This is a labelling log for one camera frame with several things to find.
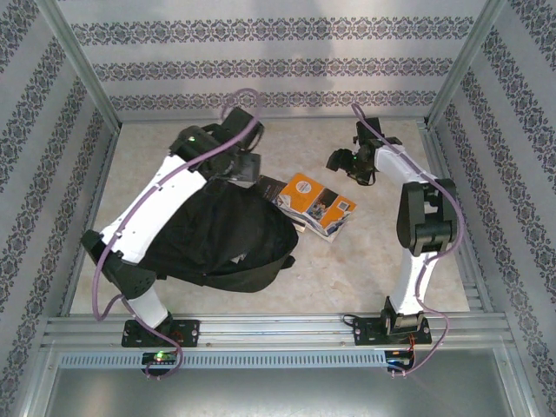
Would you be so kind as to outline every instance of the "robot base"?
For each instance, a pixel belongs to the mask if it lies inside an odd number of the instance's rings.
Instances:
[[[182,348],[196,348],[199,341],[198,320],[167,320],[156,330],[176,341]],[[127,320],[123,328],[123,348],[172,348],[168,342],[152,335],[135,320]]]
[[[384,321],[380,317],[354,317],[355,346],[387,346],[409,344],[409,335],[415,338],[416,345],[430,345],[433,343],[427,319],[423,319],[419,330],[406,333],[386,334]]]

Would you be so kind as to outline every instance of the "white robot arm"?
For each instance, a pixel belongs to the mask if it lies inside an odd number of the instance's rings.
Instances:
[[[375,133],[381,134],[378,118],[364,120]],[[371,178],[374,181],[375,173],[380,172],[401,189],[396,225],[403,247],[400,276],[381,315],[386,334],[414,333],[420,330],[424,318],[419,300],[422,301],[427,291],[436,256],[445,252],[448,243],[457,235],[455,210],[431,182],[439,184],[451,196],[455,196],[455,185],[450,179],[438,179],[427,173],[407,154],[396,137],[386,138],[389,143],[386,146],[375,133],[361,121],[357,122],[355,150],[336,150],[327,168],[343,169],[363,186],[373,185]]]
[[[138,318],[150,328],[159,327],[169,317],[169,312],[153,287],[155,280],[162,276],[160,271],[141,268],[141,261],[174,213],[202,189],[208,179],[218,176],[237,182],[256,181],[261,158],[251,153],[249,145],[257,136],[260,139],[264,128],[257,123],[249,133],[240,135],[253,125],[253,121],[251,115],[235,108],[222,125],[184,129],[170,146],[162,166],[131,205],[102,233],[88,230],[82,238],[82,244],[95,264],[102,264],[104,275],[118,287]],[[185,162],[201,159],[200,156],[209,155],[239,137],[243,138],[225,151],[184,169]],[[107,247],[110,251],[102,261]]]

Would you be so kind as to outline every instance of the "black bag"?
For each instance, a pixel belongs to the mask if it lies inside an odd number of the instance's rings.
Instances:
[[[254,293],[291,267],[292,222],[254,187],[213,180],[164,225],[138,267],[226,291]]]

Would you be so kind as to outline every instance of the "book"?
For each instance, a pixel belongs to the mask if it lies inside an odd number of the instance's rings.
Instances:
[[[298,173],[276,197],[276,205],[290,218],[304,222],[332,242],[357,205],[343,195]]]
[[[280,192],[286,186],[287,184],[284,181],[276,180],[270,176],[259,175],[259,179],[255,184],[255,189],[260,195],[262,195],[262,198],[277,205],[276,197],[278,197]],[[290,220],[294,224],[295,230],[300,233],[305,231],[305,222],[291,217]]]

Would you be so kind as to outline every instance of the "vent grille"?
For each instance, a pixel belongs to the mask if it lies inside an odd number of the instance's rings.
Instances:
[[[182,367],[211,368],[292,368],[292,367],[385,367],[382,351],[372,352],[188,352]],[[125,369],[142,367],[142,353],[65,354],[62,368]],[[171,365],[154,365],[166,368]]]

